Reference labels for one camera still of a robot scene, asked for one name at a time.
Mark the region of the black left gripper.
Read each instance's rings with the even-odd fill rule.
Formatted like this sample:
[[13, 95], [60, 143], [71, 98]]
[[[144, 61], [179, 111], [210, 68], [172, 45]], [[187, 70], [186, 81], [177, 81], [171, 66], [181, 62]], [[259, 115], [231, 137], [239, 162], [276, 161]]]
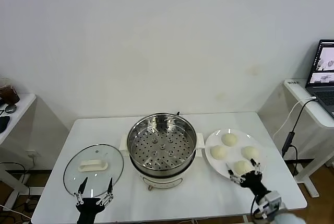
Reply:
[[88, 177], [80, 184], [78, 191], [74, 192], [77, 203], [76, 208], [79, 211], [79, 218], [77, 224], [94, 224], [96, 215], [105, 210], [104, 206], [107, 206], [114, 198], [113, 196], [113, 178], [110, 178], [108, 189], [106, 194], [99, 200], [99, 198], [84, 198], [82, 197]]

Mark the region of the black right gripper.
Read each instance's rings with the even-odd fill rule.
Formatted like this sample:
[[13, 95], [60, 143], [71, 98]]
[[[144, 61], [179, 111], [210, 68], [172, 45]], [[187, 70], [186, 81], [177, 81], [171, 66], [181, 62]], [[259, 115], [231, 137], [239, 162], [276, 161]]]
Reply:
[[252, 166], [254, 167], [254, 171], [248, 172], [239, 176], [235, 174], [228, 163], [226, 163], [226, 168], [228, 174], [230, 176], [230, 180], [234, 183], [240, 183], [240, 186], [243, 188], [248, 188], [254, 195], [266, 195], [270, 192], [263, 184], [262, 184], [262, 169], [260, 162], [251, 158], [250, 160]]

